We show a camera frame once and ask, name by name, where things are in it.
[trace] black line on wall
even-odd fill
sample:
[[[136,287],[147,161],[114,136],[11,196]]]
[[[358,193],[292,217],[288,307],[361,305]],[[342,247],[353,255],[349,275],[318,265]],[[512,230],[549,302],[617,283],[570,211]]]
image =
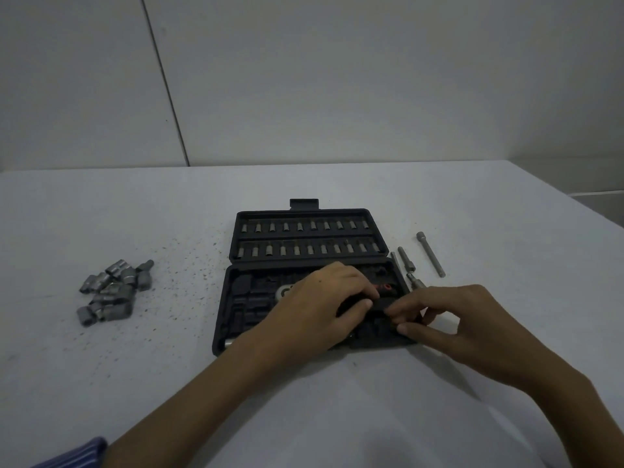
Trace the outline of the black line on wall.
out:
[[[171,99],[171,92],[169,92],[169,85],[167,83],[167,78],[165,77],[165,69],[162,67],[162,61],[160,60],[160,53],[158,52],[158,46],[156,44],[156,38],[154,37],[154,31],[152,29],[152,22],[150,21],[150,15],[147,12],[147,7],[145,6],[145,0],[141,0],[141,6],[143,6],[143,13],[145,14],[145,19],[147,20],[147,27],[150,30],[150,36],[152,37],[152,46],[154,47],[154,51],[156,52],[156,58],[158,59],[158,65],[160,67],[160,74],[162,75],[162,81],[165,83],[165,89],[167,91],[167,98],[169,99],[169,106],[171,107],[171,112],[174,114],[175,127],[178,130],[178,139],[180,140],[180,146],[182,147],[182,154],[184,155],[184,160],[187,163],[187,166],[191,166],[189,157],[187,155],[187,148],[184,146],[184,138],[182,138],[182,131],[180,131],[180,124],[178,123],[178,115],[176,115],[176,109],[174,108],[174,101]]]

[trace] person's left arm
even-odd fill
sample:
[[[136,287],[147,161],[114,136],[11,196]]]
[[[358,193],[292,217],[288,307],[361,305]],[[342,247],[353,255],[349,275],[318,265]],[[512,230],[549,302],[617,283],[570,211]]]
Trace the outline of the person's left arm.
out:
[[[336,345],[372,305],[364,299],[339,318],[349,296],[379,297],[354,267],[332,263],[296,283],[269,315],[210,366],[113,442],[103,468],[187,465],[219,425],[267,375],[306,362]]]

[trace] open toolbox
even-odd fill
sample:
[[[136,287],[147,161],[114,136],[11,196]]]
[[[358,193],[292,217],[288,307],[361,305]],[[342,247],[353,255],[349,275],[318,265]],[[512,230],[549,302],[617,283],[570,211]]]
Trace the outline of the open toolbox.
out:
[[[379,348],[413,343],[399,335],[383,310],[409,293],[401,270],[370,212],[318,207],[316,199],[293,199],[290,210],[239,212],[225,272],[212,352],[221,354],[242,332],[260,323],[287,286],[340,261],[360,270],[379,289],[364,321],[337,347]],[[362,295],[338,309],[346,311]]]

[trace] sleeve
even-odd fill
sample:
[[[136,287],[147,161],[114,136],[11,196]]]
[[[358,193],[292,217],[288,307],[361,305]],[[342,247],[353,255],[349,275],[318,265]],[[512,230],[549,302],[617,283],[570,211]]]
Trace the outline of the sleeve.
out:
[[[96,437],[82,447],[74,448],[33,468],[98,468],[107,446],[106,440]]]

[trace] hand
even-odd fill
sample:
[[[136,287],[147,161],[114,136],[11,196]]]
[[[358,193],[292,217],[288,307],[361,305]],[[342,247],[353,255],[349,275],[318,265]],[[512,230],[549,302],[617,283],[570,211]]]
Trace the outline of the hand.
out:
[[[425,308],[422,324],[411,323]],[[455,335],[426,326],[445,311],[460,319]],[[483,286],[418,289],[394,302],[386,314],[398,324],[399,333],[523,391],[550,377],[562,364],[567,366]]]
[[[340,304],[358,293],[379,298],[375,287],[356,268],[332,263],[296,283],[269,315],[234,345],[245,339],[255,348],[269,348],[281,365],[306,362],[347,338],[363,321],[372,306],[370,299],[362,299],[336,317]]]

